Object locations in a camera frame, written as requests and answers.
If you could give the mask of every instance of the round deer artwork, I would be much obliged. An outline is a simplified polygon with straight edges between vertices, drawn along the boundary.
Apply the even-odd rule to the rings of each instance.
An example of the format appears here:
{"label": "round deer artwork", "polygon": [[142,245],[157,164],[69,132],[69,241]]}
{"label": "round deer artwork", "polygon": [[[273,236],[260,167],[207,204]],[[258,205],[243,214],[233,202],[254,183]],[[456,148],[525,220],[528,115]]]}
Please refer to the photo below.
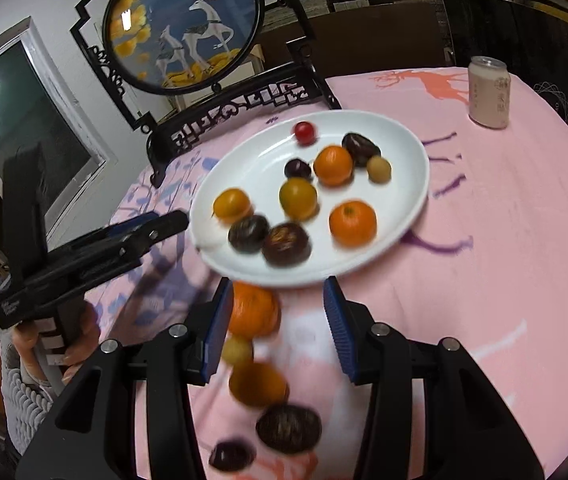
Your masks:
{"label": "round deer artwork", "polygon": [[132,85],[160,94],[193,91],[243,54],[258,9],[257,0],[112,0],[105,44]]}

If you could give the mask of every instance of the white wall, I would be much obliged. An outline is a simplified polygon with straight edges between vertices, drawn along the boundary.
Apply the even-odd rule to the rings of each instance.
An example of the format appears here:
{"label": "white wall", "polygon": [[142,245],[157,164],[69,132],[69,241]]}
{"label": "white wall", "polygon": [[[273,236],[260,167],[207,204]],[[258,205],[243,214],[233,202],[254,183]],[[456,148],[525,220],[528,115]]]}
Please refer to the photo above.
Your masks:
{"label": "white wall", "polygon": [[[145,137],[139,131],[133,132],[122,118],[69,33],[78,19],[75,5],[79,1],[0,0],[0,34],[24,18],[32,18],[62,78],[114,154],[114,159],[62,218],[49,240],[51,246],[107,224],[129,185],[148,164]],[[95,0],[89,7],[96,21],[101,21],[107,2]],[[89,45],[99,43],[92,23],[82,31]],[[136,92],[133,98],[143,111],[152,108],[156,118],[170,110],[167,100],[161,97]]]}

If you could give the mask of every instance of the finger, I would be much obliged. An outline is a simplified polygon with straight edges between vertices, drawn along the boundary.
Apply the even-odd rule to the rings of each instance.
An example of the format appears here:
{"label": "finger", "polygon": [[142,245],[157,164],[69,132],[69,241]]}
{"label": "finger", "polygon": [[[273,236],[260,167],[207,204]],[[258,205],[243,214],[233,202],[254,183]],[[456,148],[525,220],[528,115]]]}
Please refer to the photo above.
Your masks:
{"label": "finger", "polygon": [[84,311],[80,316],[80,329],[83,334],[88,334],[97,325],[97,312],[88,301],[85,301],[84,304]]}
{"label": "finger", "polygon": [[20,355],[20,359],[29,375],[40,381],[45,381],[46,376],[38,363],[33,347],[38,342],[40,334],[33,322],[24,322],[13,328],[13,346]]}
{"label": "finger", "polygon": [[71,382],[71,379],[73,377],[75,377],[75,374],[77,373],[77,370],[80,369],[80,366],[82,366],[82,365],[78,364],[78,365],[73,365],[73,366],[69,367],[64,372],[64,375],[62,376],[62,383],[68,384],[69,382]]}
{"label": "finger", "polygon": [[66,349],[64,365],[71,366],[86,361],[95,351],[100,342],[100,329],[93,326],[88,333],[80,335],[79,339]]}

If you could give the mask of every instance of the metal screw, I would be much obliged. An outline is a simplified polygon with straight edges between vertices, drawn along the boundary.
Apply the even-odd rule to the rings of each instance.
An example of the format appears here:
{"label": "metal screw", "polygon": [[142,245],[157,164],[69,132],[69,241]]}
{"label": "metal screw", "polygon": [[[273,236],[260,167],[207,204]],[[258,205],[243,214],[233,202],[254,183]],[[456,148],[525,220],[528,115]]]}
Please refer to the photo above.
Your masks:
{"label": "metal screw", "polygon": [[182,324],[173,325],[168,329],[168,333],[173,337],[182,337],[186,335],[188,331],[189,329],[186,328],[186,325]]}
{"label": "metal screw", "polygon": [[115,341],[115,339],[106,339],[106,341],[104,341],[100,345],[100,350],[102,350],[102,352],[104,352],[105,354],[110,354],[111,352],[117,350],[118,346],[119,344],[117,341]]}
{"label": "metal screw", "polygon": [[386,323],[375,323],[370,328],[370,332],[375,335],[388,335],[391,332],[391,328]]}
{"label": "metal screw", "polygon": [[449,352],[457,352],[462,345],[454,337],[445,337],[442,339],[442,346]]}

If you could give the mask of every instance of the red cherry tomato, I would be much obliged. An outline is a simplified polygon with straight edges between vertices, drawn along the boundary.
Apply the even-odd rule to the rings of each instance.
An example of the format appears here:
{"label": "red cherry tomato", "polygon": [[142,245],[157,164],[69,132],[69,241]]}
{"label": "red cherry tomato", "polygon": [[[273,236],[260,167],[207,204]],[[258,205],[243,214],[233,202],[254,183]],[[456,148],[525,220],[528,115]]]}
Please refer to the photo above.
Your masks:
{"label": "red cherry tomato", "polygon": [[297,142],[302,146],[309,146],[317,140],[315,137],[315,126],[312,123],[302,121],[293,128],[293,133]]}

